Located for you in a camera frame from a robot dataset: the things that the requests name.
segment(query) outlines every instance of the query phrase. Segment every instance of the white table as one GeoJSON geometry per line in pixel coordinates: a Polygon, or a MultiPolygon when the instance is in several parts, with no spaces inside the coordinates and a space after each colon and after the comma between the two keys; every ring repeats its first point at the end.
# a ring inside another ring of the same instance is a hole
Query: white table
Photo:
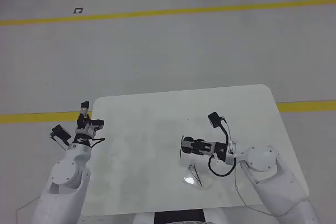
{"type": "MultiPolygon", "coordinates": [[[[91,169],[82,214],[171,211],[243,205],[234,190],[234,176],[219,179],[207,190],[182,182],[181,136],[224,142],[207,115],[218,112],[230,126],[237,150],[271,144],[289,164],[309,194],[304,176],[270,89],[264,85],[207,88],[102,97],[93,118],[105,121],[96,138],[106,141],[92,150],[91,169]]],[[[271,174],[260,174],[266,178],[271,174]]],[[[261,204],[237,166],[237,182],[247,204],[261,204]]]]}

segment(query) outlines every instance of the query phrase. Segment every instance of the cable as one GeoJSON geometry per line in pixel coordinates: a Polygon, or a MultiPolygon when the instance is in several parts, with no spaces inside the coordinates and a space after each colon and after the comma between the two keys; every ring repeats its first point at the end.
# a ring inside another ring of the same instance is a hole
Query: cable
{"type": "Polygon", "coordinates": [[[93,148],[95,145],[97,145],[98,143],[101,143],[101,142],[103,142],[104,140],[106,140],[106,138],[93,138],[92,139],[93,141],[98,141],[98,142],[96,142],[95,144],[93,144],[92,146],[91,146],[91,148],[93,148]]]}
{"type": "Polygon", "coordinates": [[[270,213],[263,212],[263,211],[261,211],[261,210],[252,208],[252,207],[250,207],[249,205],[247,205],[247,204],[245,203],[244,199],[242,198],[242,196],[241,196],[241,194],[240,194],[240,192],[239,192],[239,190],[238,190],[237,184],[236,184],[236,170],[234,171],[234,188],[235,188],[237,194],[239,195],[239,198],[241,199],[241,201],[242,201],[242,202],[244,203],[244,205],[247,206],[249,209],[254,210],[254,211],[256,211],[256,212],[260,212],[260,213],[262,213],[262,214],[266,214],[267,216],[275,217],[275,218],[279,218],[279,217],[285,216],[285,215],[287,215],[287,214],[290,214],[291,211],[292,211],[292,210],[293,210],[293,209],[294,209],[300,202],[306,201],[306,200],[308,199],[307,197],[306,197],[306,198],[302,198],[302,199],[300,199],[299,201],[297,201],[293,206],[291,206],[291,208],[290,208],[289,210],[287,210],[287,212],[285,212],[284,214],[280,214],[280,215],[276,215],[276,216],[274,216],[273,214],[270,214],[270,213]]]}
{"type": "Polygon", "coordinates": [[[235,169],[235,166],[236,166],[236,159],[234,158],[234,164],[233,164],[233,167],[229,170],[229,172],[227,172],[226,174],[218,174],[216,173],[214,170],[212,170],[212,167],[211,167],[211,161],[212,161],[212,158],[214,157],[214,155],[211,155],[210,158],[209,158],[209,163],[208,163],[208,167],[209,167],[209,170],[214,173],[216,176],[220,176],[221,178],[225,177],[225,176],[228,176],[231,174],[231,172],[233,172],[233,170],[235,169]]]}
{"type": "Polygon", "coordinates": [[[59,146],[61,146],[61,148],[63,148],[63,150],[66,151],[66,149],[60,144],[58,143],[58,141],[54,138],[54,137],[50,137],[52,140],[54,140],[59,146]]]}
{"type": "Polygon", "coordinates": [[[183,141],[183,138],[184,138],[184,136],[181,137],[181,141],[180,141],[179,162],[180,162],[180,158],[181,158],[181,143],[182,143],[182,141],[183,141]]]}
{"type": "MultiPolygon", "coordinates": [[[[230,136],[230,130],[229,130],[229,135],[228,133],[226,132],[225,128],[222,126],[222,125],[219,125],[220,129],[224,132],[224,135],[225,135],[225,145],[224,145],[224,151],[227,152],[227,148],[228,148],[228,143],[229,143],[229,136],[230,136]]],[[[233,170],[235,169],[235,166],[236,166],[236,158],[234,158],[234,163],[233,163],[233,167],[229,170],[229,172],[227,172],[226,174],[218,174],[216,173],[213,169],[212,169],[212,166],[211,166],[211,162],[212,162],[212,158],[214,158],[214,154],[212,154],[209,158],[209,161],[208,161],[208,168],[209,170],[216,176],[220,176],[220,177],[225,177],[225,176],[228,176],[230,175],[233,170]]]]}
{"type": "Polygon", "coordinates": [[[24,204],[23,206],[21,206],[20,208],[16,209],[15,210],[15,221],[16,221],[16,224],[18,224],[18,211],[25,208],[26,206],[28,206],[29,204],[31,204],[32,202],[36,201],[37,199],[39,199],[40,196],[36,197],[35,199],[31,200],[30,202],[24,204]]]}

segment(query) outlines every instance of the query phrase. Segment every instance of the black cable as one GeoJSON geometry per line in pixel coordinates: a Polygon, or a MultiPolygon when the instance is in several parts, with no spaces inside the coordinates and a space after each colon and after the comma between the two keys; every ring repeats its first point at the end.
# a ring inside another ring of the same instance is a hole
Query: black cable
{"type": "Polygon", "coordinates": [[[234,164],[233,164],[233,167],[229,170],[229,172],[227,172],[226,174],[218,174],[216,172],[214,172],[214,170],[212,170],[212,167],[211,167],[211,161],[212,161],[212,158],[214,157],[214,155],[211,155],[210,158],[209,158],[209,163],[208,163],[208,167],[209,167],[209,170],[214,173],[216,176],[220,176],[220,177],[224,177],[224,176],[228,176],[231,174],[231,172],[233,172],[233,170],[235,169],[235,166],[236,166],[236,158],[234,158],[234,164]]]}
{"type": "Polygon", "coordinates": [[[93,138],[93,139],[91,139],[91,140],[93,140],[93,141],[98,141],[98,142],[96,142],[95,144],[93,144],[92,146],[91,146],[91,148],[93,148],[95,145],[97,145],[98,143],[101,143],[101,142],[103,142],[104,140],[106,140],[106,138],[93,138]]]}
{"type": "MultiPolygon", "coordinates": [[[[225,146],[224,146],[224,151],[227,152],[227,149],[228,149],[228,142],[229,142],[229,136],[228,136],[228,133],[226,132],[225,128],[222,126],[222,125],[219,125],[220,129],[224,132],[224,135],[225,135],[225,138],[226,138],[226,141],[225,141],[225,146]]],[[[224,177],[224,176],[228,176],[229,174],[231,174],[231,172],[233,172],[233,170],[235,169],[235,166],[236,166],[236,159],[234,158],[234,163],[233,163],[233,167],[229,170],[229,172],[227,172],[226,174],[218,174],[216,173],[214,170],[212,170],[212,167],[211,167],[211,162],[212,162],[212,158],[214,158],[214,154],[212,154],[209,158],[209,161],[208,161],[208,168],[209,170],[214,173],[214,175],[216,176],[220,176],[220,177],[224,177]]]]}
{"type": "Polygon", "coordinates": [[[183,138],[184,138],[184,136],[182,136],[182,137],[181,137],[181,141],[180,141],[180,154],[179,154],[179,162],[180,162],[180,158],[181,158],[181,143],[182,143],[182,141],[183,141],[183,138]]]}
{"type": "Polygon", "coordinates": [[[59,146],[61,146],[61,144],[60,143],[58,143],[58,141],[54,138],[54,137],[50,137],[52,140],[54,140],[59,146]]]}

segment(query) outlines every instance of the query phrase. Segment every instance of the white cable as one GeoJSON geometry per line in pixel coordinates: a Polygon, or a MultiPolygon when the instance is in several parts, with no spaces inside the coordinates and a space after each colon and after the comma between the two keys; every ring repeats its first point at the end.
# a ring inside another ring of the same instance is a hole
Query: white cable
{"type": "Polygon", "coordinates": [[[260,212],[260,213],[262,213],[262,214],[266,214],[266,215],[268,215],[268,216],[275,217],[275,218],[282,217],[282,216],[285,216],[285,215],[287,215],[287,214],[290,214],[291,211],[292,211],[292,210],[293,210],[293,209],[294,209],[300,202],[303,202],[303,201],[308,200],[308,197],[306,197],[306,198],[302,198],[302,199],[300,199],[299,201],[297,201],[297,202],[296,202],[296,203],[295,203],[289,210],[287,210],[287,212],[285,212],[284,214],[280,214],[280,215],[276,215],[276,216],[274,216],[274,215],[269,214],[269,213],[267,213],[267,212],[263,212],[263,211],[261,211],[261,210],[255,209],[255,208],[251,208],[249,205],[247,205],[247,204],[245,203],[245,201],[243,200],[242,196],[240,195],[240,192],[239,192],[238,187],[237,187],[237,184],[236,184],[236,169],[234,170],[234,188],[235,188],[237,194],[239,195],[239,198],[241,199],[241,201],[244,203],[245,206],[247,206],[247,207],[250,208],[251,210],[254,210],[254,211],[260,212]]]}
{"type": "Polygon", "coordinates": [[[35,199],[31,200],[30,202],[24,204],[23,206],[21,206],[20,208],[18,208],[18,209],[15,210],[15,221],[16,221],[16,224],[18,224],[18,215],[17,215],[17,214],[18,214],[18,211],[19,211],[20,209],[25,208],[26,206],[28,206],[29,204],[31,204],[32,202],[36,201],[36,200],[39,199],[39,198],[40,198],[40,196],[36,197],[35,199]]]}

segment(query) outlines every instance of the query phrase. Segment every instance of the small black square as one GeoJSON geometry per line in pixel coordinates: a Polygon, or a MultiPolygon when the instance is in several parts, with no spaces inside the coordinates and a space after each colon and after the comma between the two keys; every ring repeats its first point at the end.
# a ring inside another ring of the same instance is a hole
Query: small black square
{"type": "Polygon", "coordinates": [[[82,12],[83,12],[83,8],[75,8],[73,11],[73,14],[82,13],[82,12]]]}

